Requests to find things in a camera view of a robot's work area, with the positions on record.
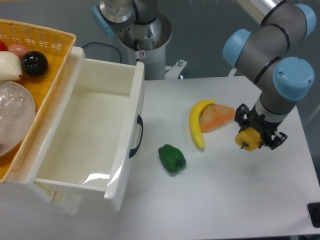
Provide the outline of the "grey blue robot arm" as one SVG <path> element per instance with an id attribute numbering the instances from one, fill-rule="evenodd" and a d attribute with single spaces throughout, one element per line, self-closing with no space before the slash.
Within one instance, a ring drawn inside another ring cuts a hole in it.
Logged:
<path id="1" fill-rule="evenodd" d="M 260 24 L 260 30 L 237 30 L 226 41 L 222 55 L 261 94 L 253 108 L 242 104 L 235 111 L 234 120 L 240 127 L 235 142 L 247 151 L 263 146 L 275 149 L 287 139 L 278 126 L 307 95 L 315 79 L 307 61 L 281 55 L 315 29 L 317 17 L 308 5 L 284 0 L 240 0 L 238 4 Z M 165 66 L 165 46 L 172 29 L 155 0 L 102 0 L 91 12 L 106 35 L 118 36 L 131 58 L 144 63 L 148 80 L 180 75 L 183 61 Z"/>

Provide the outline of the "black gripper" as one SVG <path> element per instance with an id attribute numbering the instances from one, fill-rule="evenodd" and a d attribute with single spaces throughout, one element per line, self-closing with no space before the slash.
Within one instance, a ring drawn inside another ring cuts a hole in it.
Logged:
<path id="1" fill-rule="evenodd" d="M 271 150 L 281 146 L 288 138 L 285 133 L 276 131 L 277 123 L 266 121 L 265 114 L 258 115 L 254 108 L 250 110 L 244 103 L 236 109 L 234 121 L 238 123 L 239 132 L 250 126 L 255 129 L 259 133 L 262 143 Z"/>

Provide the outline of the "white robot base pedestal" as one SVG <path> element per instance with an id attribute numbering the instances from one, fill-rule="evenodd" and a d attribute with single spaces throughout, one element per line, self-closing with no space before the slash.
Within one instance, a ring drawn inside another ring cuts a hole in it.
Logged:
<path id="1" fill-rule="evenodd" d="M 172 26 L 163 14 L 159 13 L 150 24 L 132 23 L 117 35 L 127 50 L 129 63 L 144 64 L 147 80 L 165 79 L 166 45 L 171 40 Z"/>

